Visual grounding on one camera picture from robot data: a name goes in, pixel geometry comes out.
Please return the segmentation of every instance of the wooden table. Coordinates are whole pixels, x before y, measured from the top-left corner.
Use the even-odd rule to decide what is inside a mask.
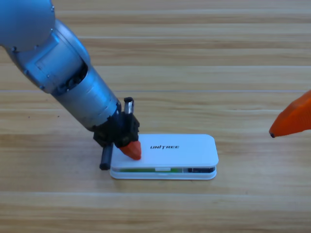
[[[118,181],[0,51],[0,232],[311,232],[311,133],[269,128],[310,89],[309,0],[54,0],[141,133],[207,133],[212,181]]]

